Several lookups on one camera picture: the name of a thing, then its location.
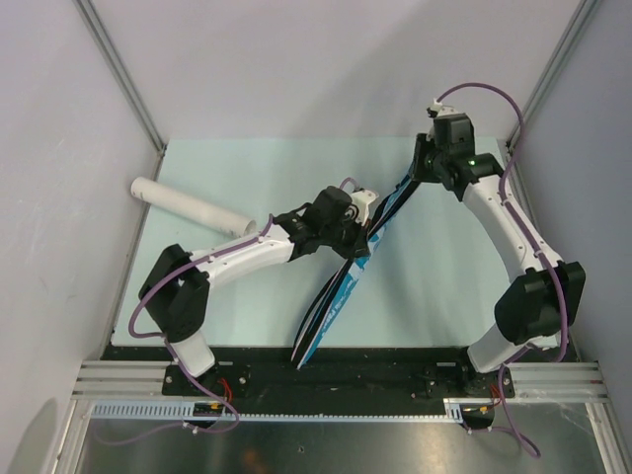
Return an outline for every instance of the white cardboard tube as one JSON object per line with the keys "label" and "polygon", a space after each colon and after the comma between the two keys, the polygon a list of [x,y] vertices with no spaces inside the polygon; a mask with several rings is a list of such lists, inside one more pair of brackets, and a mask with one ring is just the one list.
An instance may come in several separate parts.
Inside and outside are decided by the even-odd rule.
{"label": "white cardboard tube", "polygon": [[234,238],[251,234],[257,228],[257,223],[248,217],[146,178],[134,180],[131,195]]}

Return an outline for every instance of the white wall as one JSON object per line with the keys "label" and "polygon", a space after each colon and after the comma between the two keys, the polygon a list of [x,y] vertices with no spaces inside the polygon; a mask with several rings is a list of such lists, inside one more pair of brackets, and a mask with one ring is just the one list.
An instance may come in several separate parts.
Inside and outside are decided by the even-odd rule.
{"label": "white wall", "polygon": [[141,213],[127,185],[156,158],[71,1],[3,10],[0,472],[32,473],[106,330]]}
{"label": "white wall", "polygon": [[544,234],[587,285],[575,327],[632,443],[632,3],[603,2],[525,141]]}
{"label": "white wall", "polygon": [[[433,97],[524,104],[579,0],[95,0],[169,138],[414,136]],[[482,135],[512,111],[459,94]]]}

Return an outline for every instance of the table surface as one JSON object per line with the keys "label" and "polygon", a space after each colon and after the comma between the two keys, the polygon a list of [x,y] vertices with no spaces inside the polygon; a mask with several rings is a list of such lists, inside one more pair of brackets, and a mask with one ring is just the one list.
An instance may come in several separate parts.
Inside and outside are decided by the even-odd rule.
{"label": "table surface", "polygon": [[[173,140],[158,181],[263,225],[313,200],[347,176],[385,197],[408,169],[412,138]],[[500,159],[494,138],[477,152]],[[112,343],[135,340],[127,323],[160,252],[179,243],[206,249],[229,239],[160,208],[150,208]],[[342,260],[331,249],[242,277],[211,294],[202,331],[210,345],[291,346],[309,303]],[[476,218],[441,185],[421,185],[397,215],[323,347],[466,346],[493,324],[509,286],[503,263]],[[137,330],[155,331],[144,311]]]}
{"label": "table surface", "polygon": [[[228,434],[174,428],[127,446],[87,436],[79,472],[258,474],[604,473],[583,404],[511,406],[522,432],[542,451],[535,460],[499,433],[468,435],[457,424],[242,423]],[[506,426],[502,411],[496,426]],[[128,439],[156,422],[94,420],[89,433]]]}

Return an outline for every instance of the gray floor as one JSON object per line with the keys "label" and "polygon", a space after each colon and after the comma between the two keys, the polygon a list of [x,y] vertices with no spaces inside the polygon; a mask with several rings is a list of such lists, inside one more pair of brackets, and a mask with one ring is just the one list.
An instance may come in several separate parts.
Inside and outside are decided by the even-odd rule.
{"label": "gray floor", "polygon": [[[88,436],[82,473],[603,473],[583,405],[512,407],[542,459],[521,452],[505,434],[468,436],[449,424],[244,423],[229,434],[171,429],[123,447]],[[497,414],[496,425],[505,425]],[[116,440],[154,422],[94,421],[91,430]]]}

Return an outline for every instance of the light blue tabletop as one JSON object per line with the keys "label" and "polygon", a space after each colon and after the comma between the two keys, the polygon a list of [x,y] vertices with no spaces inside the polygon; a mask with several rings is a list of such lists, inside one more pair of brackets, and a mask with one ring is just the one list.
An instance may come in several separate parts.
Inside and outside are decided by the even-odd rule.
{"label": "light blue tabletop", "polygon": [[[159,182],[252,216],[260,226],[311,201],[328,185],[356,178],[382,197],[404,176],[414,139],[173,140]],[[495,138],[477,152],[500,158]],[[179,243],[206,249],[229,239],[152,207],[135,256],[112,342],[135,340],[127,323],[160,252]],[[331,249],[266,268],[220,287],[209,298],[203,333],[212,346],[291,346],[309,303],[342,260]],[[322,347],[464,346],[493,324],[508,288],[503,263],[474,216],[442,185],[421,185],[388,228],[354,294]],[[157,328],[146,313],[140,332]]]}

